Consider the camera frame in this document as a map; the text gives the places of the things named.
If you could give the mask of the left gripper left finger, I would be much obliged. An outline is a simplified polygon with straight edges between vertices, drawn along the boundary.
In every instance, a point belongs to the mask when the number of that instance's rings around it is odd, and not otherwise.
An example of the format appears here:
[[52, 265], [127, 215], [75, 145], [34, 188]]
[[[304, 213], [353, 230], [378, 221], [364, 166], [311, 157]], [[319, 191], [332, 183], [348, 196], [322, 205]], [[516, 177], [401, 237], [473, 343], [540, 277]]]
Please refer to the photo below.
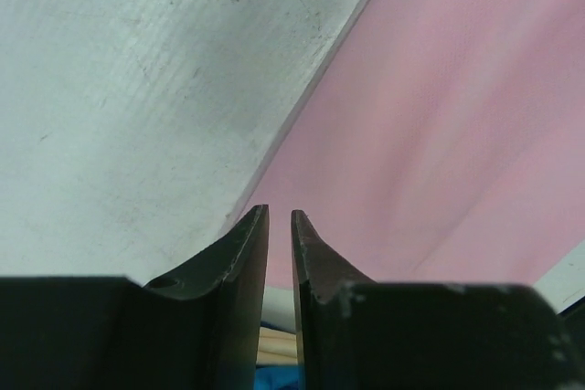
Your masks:
[[269, 210], [138, 285], [124, 277], [1, 281], [4, 389], [250, 389]]

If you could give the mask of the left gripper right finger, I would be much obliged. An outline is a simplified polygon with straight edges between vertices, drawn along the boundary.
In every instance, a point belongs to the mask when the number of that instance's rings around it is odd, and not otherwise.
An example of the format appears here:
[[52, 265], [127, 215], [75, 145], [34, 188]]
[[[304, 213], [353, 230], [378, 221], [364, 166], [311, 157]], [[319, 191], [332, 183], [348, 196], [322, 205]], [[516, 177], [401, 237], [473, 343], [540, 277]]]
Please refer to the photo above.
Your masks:
[[292, 212], [303, 389], [581, 389], [560, 317], [518, 284], [381, 283]]

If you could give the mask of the pink t shirt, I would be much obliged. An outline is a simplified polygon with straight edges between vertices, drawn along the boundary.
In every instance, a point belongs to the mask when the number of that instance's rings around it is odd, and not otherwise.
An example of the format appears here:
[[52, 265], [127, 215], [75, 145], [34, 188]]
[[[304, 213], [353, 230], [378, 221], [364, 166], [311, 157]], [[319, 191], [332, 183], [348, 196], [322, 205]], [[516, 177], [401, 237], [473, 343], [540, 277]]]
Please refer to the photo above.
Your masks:
[[371, 0], [251, 197], [372, 279], [533, 283], [584, 238], [584, 0]]

